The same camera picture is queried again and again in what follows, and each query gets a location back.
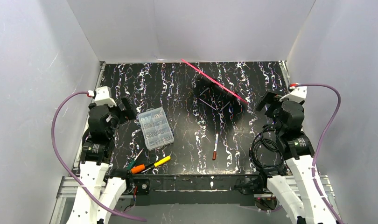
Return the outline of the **white marker pen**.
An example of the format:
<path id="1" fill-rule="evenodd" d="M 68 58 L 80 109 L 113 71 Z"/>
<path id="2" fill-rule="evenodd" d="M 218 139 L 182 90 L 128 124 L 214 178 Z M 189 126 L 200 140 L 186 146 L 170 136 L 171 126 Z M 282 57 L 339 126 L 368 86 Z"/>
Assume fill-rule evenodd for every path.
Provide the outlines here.
<path id="1" fill-rule="evenodd" d="M 214 150 L 213 150 L 214 153 L 217 152 L 218 138 L 219 138 L 219 133 L 216 133 L 216 135 L 215 135 L 215 143 L 214 143 Z"/>

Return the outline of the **pink framed whiteboard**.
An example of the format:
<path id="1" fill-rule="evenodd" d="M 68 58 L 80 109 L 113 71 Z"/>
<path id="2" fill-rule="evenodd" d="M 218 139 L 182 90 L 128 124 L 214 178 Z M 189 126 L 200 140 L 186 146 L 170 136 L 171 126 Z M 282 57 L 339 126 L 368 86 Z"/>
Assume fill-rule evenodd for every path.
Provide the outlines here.
<path id="1" fill-rule="evenodd" d="M 224 85 L 222 85 L 221 83 L 219 83 L 218 81 L 216 81 L 215 79 L 213 79 L 212 77 L 208 76 L 207 74 L 205 74 L 203 71 L 201 71 L 199 68 L 195 67 L 194 65 L 192 65 L 191 63 L 187 62 L 186 60 L 184 60 L 183 58 L 181 58 L 181 61 L 184 62 L 185 64 L 187 64 L 189 67 L 193 68 L 195 71 L 199 72 L 201 75 L 203 75 L 204 77 L 206 77 L 208 80 L 210 80 L 212 83 L 216 84 L 217 86 L 219 86 L 220 88 L 222 88 L 224 91 L 226 91 L 227 93 L 231 94 L 232 96 L 234 96 L 235 98 L 237 98 L 238 100 L 242 101 L 243 103 L 246 103 L 248 104 L 248 102 L 240 97 L 238 94 L 236 94 L 235 92 L 231 91 L 230 89 L 226 88 Z"/>

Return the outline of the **brown marker cap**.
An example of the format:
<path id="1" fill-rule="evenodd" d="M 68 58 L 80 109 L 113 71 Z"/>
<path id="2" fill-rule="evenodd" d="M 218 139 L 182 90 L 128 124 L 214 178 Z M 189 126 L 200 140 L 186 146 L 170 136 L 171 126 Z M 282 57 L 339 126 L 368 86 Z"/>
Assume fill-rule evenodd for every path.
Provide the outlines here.
<path id="1" fill-rule="evenodd" d="M 212 156 L 212 160 L 214 161 L 217 157 L 217 152 L 216 151 L 213 151 L 213 156 Z"/>

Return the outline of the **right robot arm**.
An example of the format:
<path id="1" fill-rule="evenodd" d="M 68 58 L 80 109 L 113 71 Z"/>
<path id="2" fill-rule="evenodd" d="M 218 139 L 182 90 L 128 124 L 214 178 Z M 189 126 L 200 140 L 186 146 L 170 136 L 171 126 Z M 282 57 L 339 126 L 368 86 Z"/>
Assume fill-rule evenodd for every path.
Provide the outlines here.
<path id="1" fill-rule="evenodd" d="M 261 169 L 260 183 L 276 196 L 293 224 L 341 224 L 313 162 L 313 146 L 302 130 L 305 96 L 305 93 L 298 96 L 292 92 L 282 96 L 267 91 L 257 104 L 257 111 L 267 106 L 265 115 L 273 120 L 277 149 L 294 178 L 298 193 L 291 189 L 287 174 L 281 168 Z"/>

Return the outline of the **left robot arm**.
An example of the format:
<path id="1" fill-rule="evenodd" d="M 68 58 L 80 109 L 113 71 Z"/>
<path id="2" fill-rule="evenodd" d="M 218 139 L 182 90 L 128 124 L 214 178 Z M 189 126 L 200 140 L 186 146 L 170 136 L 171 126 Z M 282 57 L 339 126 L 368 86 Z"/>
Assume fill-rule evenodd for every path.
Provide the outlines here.
<path id="1" fill-rule="evenodd" d="M 114 208 L 128 186 L 128 171 L 115 169 L 106 176 L 112 152 L 114 135 L 123 124 L 135 119 L 136 113 L 127 98 L 122 97 L 124 109 L 114 100 L 95 100 L 89 105 L 86 140 L 82 143 L 80 181 L 69 224 L 106 224 L 111 215 L 121 215 Z"/>

